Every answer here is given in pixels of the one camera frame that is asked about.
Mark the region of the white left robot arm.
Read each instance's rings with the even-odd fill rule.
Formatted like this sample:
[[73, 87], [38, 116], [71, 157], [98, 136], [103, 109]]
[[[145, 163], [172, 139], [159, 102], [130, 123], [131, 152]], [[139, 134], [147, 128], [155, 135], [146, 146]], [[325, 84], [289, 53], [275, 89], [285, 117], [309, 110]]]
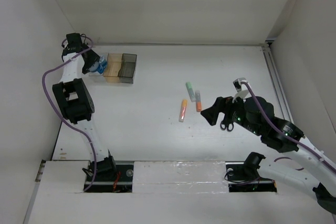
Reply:
[[63, 74], [52, 90], [62, 117], [82, 135], [87, 145], [91, 161], [82, 170], [88, 181], [111, 182], [118, 177], [117, 166], [109, 149], [100, 141], [93, 121], [95, 105], [83, 80], [84, 75], [92, 72], [102, 74], [107, 61], [85, 39], [84, 34], [66, 35], [62, 43]]

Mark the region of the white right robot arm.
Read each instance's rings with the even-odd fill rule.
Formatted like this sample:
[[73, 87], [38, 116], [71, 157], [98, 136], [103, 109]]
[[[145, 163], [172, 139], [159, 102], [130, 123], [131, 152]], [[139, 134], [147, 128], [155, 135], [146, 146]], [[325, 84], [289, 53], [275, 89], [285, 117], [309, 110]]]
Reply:
[[293, 123], [274, 115], [274, 107], [262, 97], [218, 97], [215, 103], [201, 111], [214, 126], [224, 114], [221, 129], [230, 132], [239, 125], [259, 137], [267, 147], [294, 160], [303, 171], [277, 165], [263, 154], [251, 152], [241, 168], [246, 183], [259, 178], [283, 182], [314, 199], [324, 210], [335, 213], [335, 163], [305, 137]]

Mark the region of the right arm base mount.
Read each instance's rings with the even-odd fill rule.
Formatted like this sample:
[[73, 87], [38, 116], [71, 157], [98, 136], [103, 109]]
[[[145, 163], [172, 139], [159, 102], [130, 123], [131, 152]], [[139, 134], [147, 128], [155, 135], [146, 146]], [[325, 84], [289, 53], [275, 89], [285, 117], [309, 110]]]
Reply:
[[263, 178], [258, 174], [262, 154], [251, 152], [244, 161], [226, 162], [224, 180], [228, 182], [230, 193], [276, 193], [274, 180]]

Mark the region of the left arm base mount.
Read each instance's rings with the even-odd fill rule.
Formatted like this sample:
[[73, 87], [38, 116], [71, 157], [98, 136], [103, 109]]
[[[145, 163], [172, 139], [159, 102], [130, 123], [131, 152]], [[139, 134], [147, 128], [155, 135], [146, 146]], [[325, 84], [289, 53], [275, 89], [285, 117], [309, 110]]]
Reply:
[[87, 193], [131, 193], [133, 187], [134, 162], [117, 162], [119, 173], [98, 174]]

